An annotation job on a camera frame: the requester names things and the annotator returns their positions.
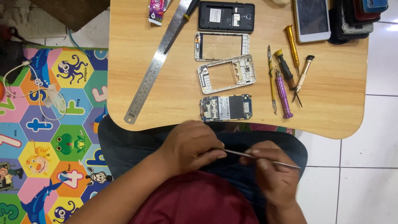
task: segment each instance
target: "red phone case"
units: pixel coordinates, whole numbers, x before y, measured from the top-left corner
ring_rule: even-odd
[[[380,16],[380,12],[376,13],[366,13],[363,10],[362,0],[354,0],[354,11],[355,11],[355,18],[357,20],[373,20]]]

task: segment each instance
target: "jeans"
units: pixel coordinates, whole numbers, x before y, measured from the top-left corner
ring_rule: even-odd
[[[103,157],[113,177],[116,179],[138,164],[146,156],[155,152],[168,135],[165,129],[156,131],[132,132],[122,129],[107,115],[98,127],[98,138]],[[284,132],[216,132],[217,138],[226,149],[244,152],[250,146],[262,142],[275,142],[299,167],[300,178],[305,170],[308,154],[305,146],[293,135]],[[260,223],[266,223],[265,198],[257,186],[254,165],[241,165],[239,156],[228,153],[223,159],[201,168],[225,178],[234,185],[250,202]]]

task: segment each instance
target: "black screwdriver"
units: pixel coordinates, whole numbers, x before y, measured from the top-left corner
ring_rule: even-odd
[[[290,69],[287,66],[286,61],[283,59],[282,49],[279,49],[278,51],[275,52],[275,57],[279,61],[279,67],[282,70],[282,74],[283,74],[284,80],[287,82],[287,85],[289,86],[289,90],[294,92],[295,97],[297,97],[297,100],[300,103],[300,106],[302,107],[300,98],[298,97],[298,95],[297,95],[297,93],[295,91],[296,90],[296,84],[295,84],[295,81],[293,79],[293,75],[290,72]]]
[[[198,6],[200,0],[192,0],[191,3],[188,6],[187,12],[183,15],[182,21],[180,26],[177,28],[177,30],[175,31],[175,33],[173,34],[173,37],[171,38],[169,44],[166,46],[163,54],[167,54],[167,52],[170,50],[170,48],[172,47],[174,41],[176,40],[179,32],[181,31],[182,27],[184,26],[184,24],[189,20],[189,18],[191,17],[191,15],[193,14],[193,11],[195,11],[196,7]]]

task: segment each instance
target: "frog illustration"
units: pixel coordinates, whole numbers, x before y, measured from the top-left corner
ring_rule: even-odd
[[[58,142],[58,146],[55,147],[55,150],[60,151],[64,155],[69,155],[72,152],[72,149],[77,149],[77,153],[84,151],[86,149],[86,137],[77,136],[77,140],[73,141],[72,135],[65,133],[56,138]]]

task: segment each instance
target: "metal ruler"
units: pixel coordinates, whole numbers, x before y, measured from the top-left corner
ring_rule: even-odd
[[[168,43],[170,43],[171,39],[174,35],[178,35],[176,31],[178,27],[181,25],[183,21],[183,15],[187,11],[191,0],[181,0],[179,6],[177,7],[176,12],[172,20],[167,27],[166,33],[164,34],[158,50],[156,51],[153,59],[144,75],[144,78],[141,81],[140,86],[138,87],[137,92],[133,98],[133,101],[130,104],[129,110],[127,111],[124,121],[128,124],[134,124],[137,120],[137,117],[144,106],[145,100],[148,97],[152,86],[158,77],[159,71],[162,68],[162,65],[167,57],[168,52],[163,54],[165,48],[167,47]]]

